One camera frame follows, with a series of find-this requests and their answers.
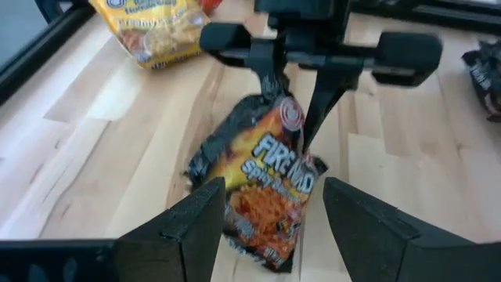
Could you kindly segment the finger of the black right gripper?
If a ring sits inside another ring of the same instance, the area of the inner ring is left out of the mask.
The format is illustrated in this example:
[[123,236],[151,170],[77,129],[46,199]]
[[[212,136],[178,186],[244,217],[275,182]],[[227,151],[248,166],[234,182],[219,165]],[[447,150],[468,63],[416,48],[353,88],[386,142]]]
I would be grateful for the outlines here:
[[284,73],[287,59],[275,39],[255,38],[250,46],[249,68],[258,76],[266,99],[286,95],[290,80]]
[[358,87],[360,67],[339,67],[318,69],[315,88],[308,107],[304,126],[304,146],[306,152],[319,131],[328,113],[345,92]]

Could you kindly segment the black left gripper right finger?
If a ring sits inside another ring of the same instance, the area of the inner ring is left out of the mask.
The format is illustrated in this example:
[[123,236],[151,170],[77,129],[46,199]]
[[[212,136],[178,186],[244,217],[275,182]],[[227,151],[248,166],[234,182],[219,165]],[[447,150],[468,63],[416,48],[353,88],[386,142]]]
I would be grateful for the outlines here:
[[396,282],[406,246],[420,232],[397,208],[334,177],[324,182],[323,202],[352,282]]

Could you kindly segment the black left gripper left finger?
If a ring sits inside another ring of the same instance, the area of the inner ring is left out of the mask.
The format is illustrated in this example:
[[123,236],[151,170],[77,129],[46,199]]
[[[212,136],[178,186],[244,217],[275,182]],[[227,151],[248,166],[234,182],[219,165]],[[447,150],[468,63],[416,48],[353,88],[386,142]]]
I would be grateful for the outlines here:
[[225,180],[212,179],[117,240],[117,280],[209,282],[225,210]]

